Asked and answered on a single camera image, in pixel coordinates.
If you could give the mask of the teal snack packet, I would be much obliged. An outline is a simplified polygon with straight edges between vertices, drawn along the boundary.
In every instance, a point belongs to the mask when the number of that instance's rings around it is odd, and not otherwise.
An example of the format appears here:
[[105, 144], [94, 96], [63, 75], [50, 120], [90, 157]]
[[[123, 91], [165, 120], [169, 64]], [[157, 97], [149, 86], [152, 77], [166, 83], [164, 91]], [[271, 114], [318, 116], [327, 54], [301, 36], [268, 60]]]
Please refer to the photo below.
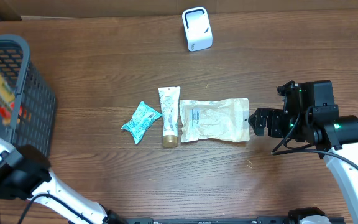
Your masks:
[[161, 116], [161, 113], [141, 101], [130, 121], [124, 124], [121, 129], [130, 132], [135, 144], [138, 144], [144, 137], [145, 132]]

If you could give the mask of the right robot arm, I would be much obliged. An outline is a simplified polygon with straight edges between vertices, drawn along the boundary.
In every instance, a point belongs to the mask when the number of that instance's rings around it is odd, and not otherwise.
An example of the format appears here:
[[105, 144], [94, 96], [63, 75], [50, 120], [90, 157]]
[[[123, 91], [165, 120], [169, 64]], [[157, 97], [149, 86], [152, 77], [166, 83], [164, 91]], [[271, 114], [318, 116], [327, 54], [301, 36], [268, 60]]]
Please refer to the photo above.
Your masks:
[[283, 108], [257, 108], [247, 119], [257, 136], [280, 138], [272, 155], [310, 153], [333, 174], [358, 223], [358, 118], [340, 116], [329, 80], [278, 86]]

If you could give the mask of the beige clear food pouch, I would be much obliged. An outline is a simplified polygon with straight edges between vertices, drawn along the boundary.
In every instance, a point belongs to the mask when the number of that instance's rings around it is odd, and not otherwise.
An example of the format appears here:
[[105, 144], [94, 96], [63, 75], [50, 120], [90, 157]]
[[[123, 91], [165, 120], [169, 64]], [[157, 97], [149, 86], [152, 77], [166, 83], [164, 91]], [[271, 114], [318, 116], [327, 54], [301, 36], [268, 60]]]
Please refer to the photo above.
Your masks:
[[246, 142], [249, 133], [249, 100], [230, 98], [220, 101], [181, 100], [181, 142], [218, 139]]

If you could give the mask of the white tube gold cap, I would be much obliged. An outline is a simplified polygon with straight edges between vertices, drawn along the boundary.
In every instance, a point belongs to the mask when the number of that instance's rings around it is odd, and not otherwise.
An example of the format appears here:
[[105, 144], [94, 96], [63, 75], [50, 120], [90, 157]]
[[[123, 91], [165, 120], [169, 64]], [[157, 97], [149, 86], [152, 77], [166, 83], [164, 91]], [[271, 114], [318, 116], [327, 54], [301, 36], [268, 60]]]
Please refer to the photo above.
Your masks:
[[178, 145], [178, 109], [180, 99], [179, 86], [158, 89], [163, 118], [163, 147], [173, 148]]

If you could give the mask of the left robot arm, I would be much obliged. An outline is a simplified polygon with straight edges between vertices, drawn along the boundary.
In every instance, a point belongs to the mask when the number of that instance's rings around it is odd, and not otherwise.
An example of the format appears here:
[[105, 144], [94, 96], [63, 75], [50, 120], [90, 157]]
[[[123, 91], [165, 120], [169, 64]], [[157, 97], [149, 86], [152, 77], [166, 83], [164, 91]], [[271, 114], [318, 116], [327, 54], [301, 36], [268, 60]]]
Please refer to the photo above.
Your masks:
[[39, 203], [70, 223], [125, 223], [118, 214], [73, 190], [50, 167], [34, 146], [15, 147], [0, 138], [0, 200], [27, 200], [26, 212]]

